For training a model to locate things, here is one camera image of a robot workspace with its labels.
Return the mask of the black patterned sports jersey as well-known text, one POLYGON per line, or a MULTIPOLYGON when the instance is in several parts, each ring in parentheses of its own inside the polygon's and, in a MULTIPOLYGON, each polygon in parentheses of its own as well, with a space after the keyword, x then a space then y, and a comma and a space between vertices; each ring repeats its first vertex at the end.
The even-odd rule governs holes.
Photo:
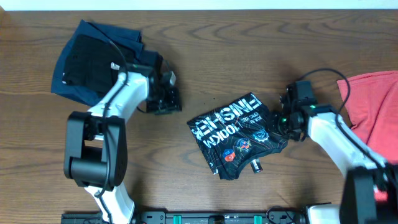
POLYGON ((271 131, 271 112, 253 93, 187 121, 213 174, 236 180, 252 164, 262 170, 260 157, 280 153, 288 140, 271 131))

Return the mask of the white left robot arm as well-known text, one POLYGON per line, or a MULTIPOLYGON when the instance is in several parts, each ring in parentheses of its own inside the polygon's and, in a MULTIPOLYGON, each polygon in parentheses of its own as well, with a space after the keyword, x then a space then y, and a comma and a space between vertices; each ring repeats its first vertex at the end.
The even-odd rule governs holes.
POLYGON ((105 96, 67 120, 64 174, 84 188, 100 209, 101 223, 134 223, 135 203, 127 192, 126 124, 141 103, 152 114, 180 111, 177 77, 170 69, 129 64, 105 96))

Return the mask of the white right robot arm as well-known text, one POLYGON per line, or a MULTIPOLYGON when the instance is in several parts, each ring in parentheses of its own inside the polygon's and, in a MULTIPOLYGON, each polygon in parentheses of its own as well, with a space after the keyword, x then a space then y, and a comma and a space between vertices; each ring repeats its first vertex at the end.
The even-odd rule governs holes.
POLYGON ((273 111, 269 119, 274 134, 317 143, 345 178, 341 203, 307 207, 307 223, 397 223, 397 166, 362 142, 331 106, 273 111))

